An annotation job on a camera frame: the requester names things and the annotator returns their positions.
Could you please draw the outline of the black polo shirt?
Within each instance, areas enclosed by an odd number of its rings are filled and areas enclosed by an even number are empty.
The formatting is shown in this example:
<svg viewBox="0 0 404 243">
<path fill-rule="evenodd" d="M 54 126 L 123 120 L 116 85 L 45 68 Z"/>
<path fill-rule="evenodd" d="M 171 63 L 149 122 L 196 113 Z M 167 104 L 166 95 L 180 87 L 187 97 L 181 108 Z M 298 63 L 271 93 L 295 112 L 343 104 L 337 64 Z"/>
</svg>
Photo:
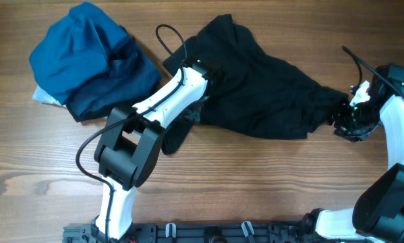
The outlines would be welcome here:
<svg viewBox="0 0 404 243">
<path fill-rule="evenodd" d="M 298 67 L 267 55 L 245 26 L 231 15 L 217 16 L 163 62 L 170 74 L 195 57 L 219 72 L 203 103 L 200 124 L 265 139 L 305 139 L 331 123 L 347 94 L 322 86 Z M 173 154 L 195 123 L 177 121 L 166 133 L 162 152 Z"/>
</svg>

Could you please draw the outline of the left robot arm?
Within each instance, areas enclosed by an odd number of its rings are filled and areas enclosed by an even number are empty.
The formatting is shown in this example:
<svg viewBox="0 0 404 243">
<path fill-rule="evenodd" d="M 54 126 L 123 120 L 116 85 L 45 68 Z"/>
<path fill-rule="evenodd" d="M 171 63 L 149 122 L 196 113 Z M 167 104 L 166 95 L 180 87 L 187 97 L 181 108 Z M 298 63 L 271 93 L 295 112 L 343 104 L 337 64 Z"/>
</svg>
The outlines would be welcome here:
<svg viewBox="0 0 404 243">
<path fill-rule="evenodd" d="M 186 109 L 207 98 L 213 70 L 199 61 L 183 69 L 162 88 L 130 108 L 116 107 L 94 153 L 106 181 L 100 215 L 91 226 L 93 242 L 119 242 L 132 225 L 136 192 L 152 173 L 166 129 Z"/>
</svg>

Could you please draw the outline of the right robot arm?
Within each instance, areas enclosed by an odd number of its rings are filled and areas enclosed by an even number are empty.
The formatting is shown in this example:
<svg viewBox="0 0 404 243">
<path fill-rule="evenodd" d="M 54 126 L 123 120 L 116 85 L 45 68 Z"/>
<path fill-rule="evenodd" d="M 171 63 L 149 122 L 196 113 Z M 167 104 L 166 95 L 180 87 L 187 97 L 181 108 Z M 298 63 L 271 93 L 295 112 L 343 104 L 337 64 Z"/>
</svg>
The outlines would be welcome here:
<svg viewBox="0 0 404 243">
<path fill-rule="evenodd" d="M 351 89 L 333 119 L 335 134 L 363 141 L 378 126 L 384 128 L 387 171 L 343 210 L 315 209 L 304 216 L 300 242 L 404 242 L 404 67 L 376 68 L 372 81 Z"/>
</svg>

